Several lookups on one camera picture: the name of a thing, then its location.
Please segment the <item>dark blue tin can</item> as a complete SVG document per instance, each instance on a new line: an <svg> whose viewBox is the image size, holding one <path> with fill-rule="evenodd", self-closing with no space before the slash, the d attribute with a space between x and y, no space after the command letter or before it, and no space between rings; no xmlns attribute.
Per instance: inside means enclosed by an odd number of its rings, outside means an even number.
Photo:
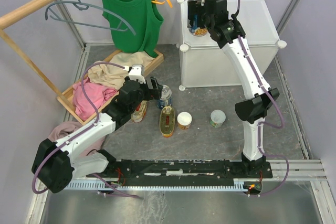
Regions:
<svg viewBox="0 0 336 224"><path fill-rule="evenodd" d="M163 109L165 106L172 105L172 90L169 86L163 85L161 98L157 101L157 107Z"/></svg>

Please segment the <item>blue soup can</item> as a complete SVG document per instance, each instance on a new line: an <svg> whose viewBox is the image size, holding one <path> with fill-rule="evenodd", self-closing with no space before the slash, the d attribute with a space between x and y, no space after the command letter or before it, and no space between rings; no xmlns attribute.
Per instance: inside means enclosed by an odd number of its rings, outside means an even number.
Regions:
<svg viewBox="0 0 336 224"><path fill-rule="evenodd" d="M197 15L193 19L188 20L188 29L189 32L196 37L202 37L207 34L206 28L200 28L197 23Z"/></svg>

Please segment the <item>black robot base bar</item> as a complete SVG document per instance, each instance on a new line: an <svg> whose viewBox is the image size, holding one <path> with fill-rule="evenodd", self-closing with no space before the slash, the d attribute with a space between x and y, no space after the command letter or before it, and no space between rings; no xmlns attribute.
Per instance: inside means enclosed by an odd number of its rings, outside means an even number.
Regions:
<svg viewBox="0 0 336 224"><path fill-rule="evenodd" d="M231 186L234 179L273 178L271 164L263 156L257 161L221 160L117 160L106 151L109 164L98 173L121 180L123 186Z"/></svg>

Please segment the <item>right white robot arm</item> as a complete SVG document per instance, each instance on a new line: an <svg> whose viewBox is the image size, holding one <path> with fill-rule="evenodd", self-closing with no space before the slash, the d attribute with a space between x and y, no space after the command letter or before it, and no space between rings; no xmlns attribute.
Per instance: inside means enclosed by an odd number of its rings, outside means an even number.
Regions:
<svg viewBox="0 0 336 224"><path fill-rule="evenodd" d="M242 83L245 100L235 104L244 127L241 172L254 177L260 171L257 161L265 157L262 145L267 111L276 106L279 90L263 78L248 47L246 33L238 21L239 11L229 14L227 0L189 0L187 17L191 24L205 28L213 41L228 56Z"/></svg>

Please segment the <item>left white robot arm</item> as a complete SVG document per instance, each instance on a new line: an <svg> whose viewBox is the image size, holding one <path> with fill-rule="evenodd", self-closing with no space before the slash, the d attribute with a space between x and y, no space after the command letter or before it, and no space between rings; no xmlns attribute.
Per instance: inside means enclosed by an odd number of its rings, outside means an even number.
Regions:
<svg viewBox="0 0 336 224"><path fill-rule="evenodd" d="M152 87L136 80L127 79L119 94L90 123L56 141L45 139L38 147L32 172L32 189L40 180L48 190L58 193L72 179L101 173L105 177L116 171L113 157L106 151L81 156L88 147L109 135L131 120L132 113L142 101L159 100L163 86L151 77Z"/></svg>

